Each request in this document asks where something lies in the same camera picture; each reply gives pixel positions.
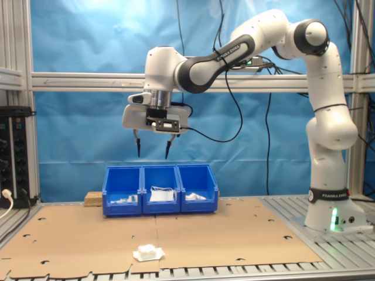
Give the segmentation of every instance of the metal rail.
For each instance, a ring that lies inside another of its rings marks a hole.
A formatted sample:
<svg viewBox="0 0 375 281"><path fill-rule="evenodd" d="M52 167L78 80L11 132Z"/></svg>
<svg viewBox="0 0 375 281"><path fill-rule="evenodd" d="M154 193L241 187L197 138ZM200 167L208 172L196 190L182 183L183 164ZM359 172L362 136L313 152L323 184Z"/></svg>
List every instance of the metal rail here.
<svg viewBox="0 0 375 281"><path fill-rule="evenodd" d="M308 92L306 75L228 75L232 92ZM354 91L354 76L344 75L344 89ZM32 72L32 90L48 92L140 92L145 74ZM206 92L228 92L219 75Z"/></svg>

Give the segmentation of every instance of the green status light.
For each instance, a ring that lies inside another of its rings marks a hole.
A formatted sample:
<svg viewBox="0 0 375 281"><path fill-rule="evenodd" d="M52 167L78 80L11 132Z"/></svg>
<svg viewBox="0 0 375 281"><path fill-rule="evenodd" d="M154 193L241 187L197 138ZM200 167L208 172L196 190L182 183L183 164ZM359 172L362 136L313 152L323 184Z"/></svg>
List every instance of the green status light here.
<svg viewBox="0 0 375 281"><path fill-rule="evenodd" d="M337 214L338 214L338 209L337 208L333 208L333 210L332 210L332 218L331 218L331 221L330 221L330 230L331 231L335 230L335 224L336 224Z"/></svg>

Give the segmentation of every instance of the power plug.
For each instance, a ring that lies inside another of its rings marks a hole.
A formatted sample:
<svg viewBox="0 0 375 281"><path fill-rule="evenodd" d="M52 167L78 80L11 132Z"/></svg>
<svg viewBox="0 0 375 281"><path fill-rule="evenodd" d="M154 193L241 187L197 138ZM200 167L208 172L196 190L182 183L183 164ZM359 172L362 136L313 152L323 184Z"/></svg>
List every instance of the power plug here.
<svg viewBox="0 0 375 281"><path fill-rule="evenodd" d="M9 189L4 189L1 193L6 199L12 199L12 192Z"/></svg>

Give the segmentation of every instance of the wooden block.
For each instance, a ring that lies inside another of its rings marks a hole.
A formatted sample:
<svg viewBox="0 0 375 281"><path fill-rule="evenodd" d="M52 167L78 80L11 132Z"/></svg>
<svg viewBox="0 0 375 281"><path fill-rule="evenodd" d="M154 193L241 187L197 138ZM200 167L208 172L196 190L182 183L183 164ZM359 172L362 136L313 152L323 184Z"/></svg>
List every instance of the wooden block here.
<svg viewBox="0 0 375 281"><path fill-rule="evenodd" d="M84 198L85 207L101 207L102 202L102 193L101 191L89 192Z"/></svg>

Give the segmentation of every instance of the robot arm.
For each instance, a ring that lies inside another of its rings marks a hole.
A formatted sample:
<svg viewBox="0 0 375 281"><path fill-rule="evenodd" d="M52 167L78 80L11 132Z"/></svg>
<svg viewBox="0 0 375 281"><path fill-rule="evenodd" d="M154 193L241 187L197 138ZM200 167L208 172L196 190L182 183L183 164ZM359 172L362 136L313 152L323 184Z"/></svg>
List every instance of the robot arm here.
<svg viewBox="0 0 375 281"><path fill-rule="evenodd" d="M122 118L123 127L134 130L138 156L139 129L171 133L166 154L175 136L186 132L190 112L171 106L174 89L204 92L220 73L271 47L281 59L302 58L307 68L315 117L306 127L311 187L305 225L318 231L367 229L364 211L349 199L341 152L355 143L357 128L345 100L338 49L318 20L289 23L283 12L270 10L244 22L231 34L228 44L208 56L186 58L172 47L150 50L144 91L129 97Z"/></svg>

